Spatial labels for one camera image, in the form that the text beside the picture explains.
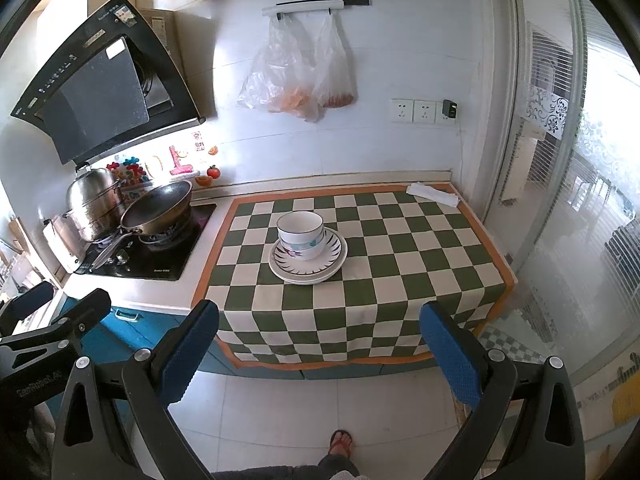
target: white countertop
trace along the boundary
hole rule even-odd
[[[113,306],[184,316],[191,309],[193,293],[234,198],[212,200],[216,209],[193,248],[180,279],[176,282],[72,274],[65,283],[64,293],[72,298],[84,298],[92,290],[103,288],[109,293]]]

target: blue cabinet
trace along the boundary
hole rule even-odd
[[[78,300],[68,298],[62,312],[77,302]],[[155,347],[168,330],[177,327],[183,320],[184,316],[114,306],[110,314],[82,338],[82,348],[84,353],[97,363],[122,361],[139,348]],[[396,374],[435,365],[435,360],[430,359],[402,365],[349,364],[302,371],[272,370],[264,367],[236,368],[218,343],[212,341],[198,370],[240,377],[315,380]]]

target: frying pan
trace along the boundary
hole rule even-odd
[[[156,187],[131,203],[120,219],[123,234],[117,236],[89,267],[97,269],[105,264],[120,242],[134,235],[157,235],[176,223],[191,201],[191,182],[178,180]]]

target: foot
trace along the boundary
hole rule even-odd
[[[347,458],[351,456],[351,446],[353,445],[353,439],[347,432],[336,431],[334,439],[331,441],[329,447],[330,455],[343,455]]]

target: pan handle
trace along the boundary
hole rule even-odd
[[[113,240],[113,242],[111,242],[107,247],[105,247],[102,250],[100,254],[98,254],[98,257],[91,264],[91,267],[89,267],[89,270],[95,270],[98,267],[103,266],[109,260],[109,258],[111,258],[111,255],[116,251],[121,241],[137,234],[140,234],[140,231],[128,231],[123,235],[116,237]]]

